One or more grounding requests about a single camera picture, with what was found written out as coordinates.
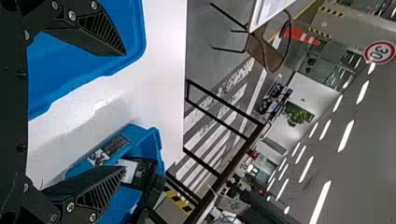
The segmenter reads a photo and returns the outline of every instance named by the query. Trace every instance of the screw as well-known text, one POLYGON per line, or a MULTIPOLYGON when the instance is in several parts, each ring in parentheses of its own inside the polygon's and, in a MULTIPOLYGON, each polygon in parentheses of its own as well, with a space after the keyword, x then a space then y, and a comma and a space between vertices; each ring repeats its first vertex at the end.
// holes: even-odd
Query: screw
POLYGON ((23 185, 23 193, 26 193, 27 190, 29 190, 29 185, 28 184, 24 184, 23 185))
POLYGON ((17 151, 19 152, 23 152, 24 150, 26 150, 26 143, 19 143, 17 144, 17 151))
POLYGON ((96 10, 98 8, 98 4, 95 1, 91 1, 91 7, 93 10, 96 10))
POLYGON ((69 19, 70 21, 75 21, 76 20, 76 13, 74 11, 69 11, 69 19))
POLYGON ((96 220, 96 214, 92 213, 90 216, 90 222, 94 222, 96 220))
POLYGON ((66 206, 66 212, 68 212, 68 213, 73 212, 73 209, 74 209, 74 203, 69 203, 69 204, 66 206))
POLYGON ((58 220, 58 214, 54 213, 50 216, 50 222, 54 223, 58 220))
POLYGON ((30 38, 30 34, 26 30, 24 32, 25 32, 25 40, 28 40, 30 38))
POLYGON ((52 8, 55 9, 55 10, 58 10, 58 9, 59 9, 58 3, 55 2, 55 1, 53 1, 53 2, 52 2, 52 8))

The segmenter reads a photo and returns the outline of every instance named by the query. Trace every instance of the number 30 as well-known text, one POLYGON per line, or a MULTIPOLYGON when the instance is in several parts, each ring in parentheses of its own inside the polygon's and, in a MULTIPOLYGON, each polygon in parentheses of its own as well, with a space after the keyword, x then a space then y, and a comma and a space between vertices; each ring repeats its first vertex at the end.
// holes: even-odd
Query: number 30
POLYGON ((383 49, 382 46, 377 46, 375 47, 375 51, 370 53, 370 56, 376 60, 381 60, 384 57, 384 54, 387 54, 388 52, 388 49, 383 49))

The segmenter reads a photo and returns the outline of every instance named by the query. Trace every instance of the black chair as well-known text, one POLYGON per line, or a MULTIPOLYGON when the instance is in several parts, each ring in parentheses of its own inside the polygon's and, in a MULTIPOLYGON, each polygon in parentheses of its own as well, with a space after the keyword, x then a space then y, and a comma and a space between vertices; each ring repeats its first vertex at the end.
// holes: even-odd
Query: black chair
POLYGON ((263 38, 263 34, 265 33, 265 30, 267 28, 267 23, 256 29, 253 33, 250 33, 248 31, 249 23, 243 24, 242 22, 240 22, 239 20, 228 14, 226 11, 224 11, 222 8, 218 7, 214 3, 210 3, 210 6, 212 6, 216 11, 220 12, 222 15, 224 15, 230 21, 233 21, 237 26, 241 28, 241 30, 231 30, 232 33, 247 34, 247 41, 242 49, 226 49, 226 48, 211 46, 212 49, 232 52, 232 53, 247 52, 257 62, 259 62, 269 73, 279 72, 279 69, 283 66, 286 56, 288 55, 290 42, 291 42, 292 18, 286 9, 284 10, 284 12, 288 15, 289 19, 283 25, 280 31, 280 35, 283 35, 287 27, 289 27, 290 35, 289 35, 289 40, 285 51, 285 55, 283 56, 263 38))

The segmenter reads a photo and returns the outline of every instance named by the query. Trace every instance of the warning stripe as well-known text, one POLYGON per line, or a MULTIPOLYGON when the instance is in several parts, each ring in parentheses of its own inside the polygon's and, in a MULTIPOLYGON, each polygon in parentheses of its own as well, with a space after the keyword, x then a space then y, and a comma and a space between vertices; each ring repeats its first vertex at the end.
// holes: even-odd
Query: warning stripe
POLYGON ((312 44, 314 42, 315 38, 313 36, 309 37, 308 44, 312 44))
POLYGON ((186 204, 183 200, 181 200, 180 197, 177 196, 177 192, 169 189, 168 187, 163 188, 163 192, 165 193, 166 197, 172 202, 175 203, 175 205, 182 210, 187 216, 189 216, 193 210, 188 204, 186 204))
POLYGON ((326 13, 332 15, 332 16, 336 16, 336 17, 339 17, 339 18, 343 18, 344 17, 344 13, 342 13, 340 11, 337 11, 337 10, 334 10, 332 8, 329 8, 329 7, 320 7, 319 11, 326 12, 326 13))
POLYGON ((303 34, 301 35, 301 37, 300 37, 300 40, 301 40, 301 41, 305 41, 305 38, 306 38, 306 33, 303 33, 303 34))
POLYGON ((317 29, 315 29, 315 28, 309 27, 308 30, 309 30, 309 32, 311 32, 311 33, 315 33, 315 34, 317 34, 317 35, 321 35, 321 36, 323 36, 323 37, 325 37, 325 38, 328 38, 328 39, 331 39, 331 38, 332 38, 331 35, 328 35, 328 34, 326 34, 326 33, 324 33, 324 32, 321 32, 320 30, 317 30, 317 29))

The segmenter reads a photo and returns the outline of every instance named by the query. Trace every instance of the ceiling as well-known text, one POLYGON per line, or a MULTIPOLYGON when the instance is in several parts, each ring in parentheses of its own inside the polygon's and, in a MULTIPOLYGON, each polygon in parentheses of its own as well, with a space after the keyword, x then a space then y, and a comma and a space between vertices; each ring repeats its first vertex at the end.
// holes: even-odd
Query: ceiling
POLYGON ((318 121, 318 127, 301 140, 294 157, 289 153, 289 165, 283 178, 276 170, 271 193, 285 187, 279 208, 290 206, 289 215, 301 223, 310 223, 322 188, 332 181, 317 223, 396 223, 396 62, 377 65, 367 75, 362 71, 343 93, 338 109, 331 106, 318 121), (369 80, 367 92, 357 105, 361 87, 369 80), (319 141, 327 121, 332 122, 319 141), (344 150, 337 152, 350 121, 354 125, 344 150), (301 149, 306 146, 298 164, 301 149), (312 165, 302 183, 299 179, 309 159, 312 165))

